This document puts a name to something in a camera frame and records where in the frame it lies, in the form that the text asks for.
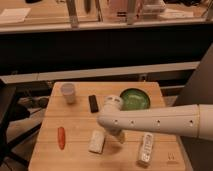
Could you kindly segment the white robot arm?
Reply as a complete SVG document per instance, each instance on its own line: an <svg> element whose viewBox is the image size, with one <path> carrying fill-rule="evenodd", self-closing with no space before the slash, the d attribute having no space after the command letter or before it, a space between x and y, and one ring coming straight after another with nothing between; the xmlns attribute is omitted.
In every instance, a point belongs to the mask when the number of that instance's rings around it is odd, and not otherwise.
<svg viewBox="0 0 213 171"><path fill-rule="evenodd" d="M111 135L122 130L155 132L213 141L213 105L193 104L175 107L124 111L123 100L110 95L97 116L97 122Z"/></svg>

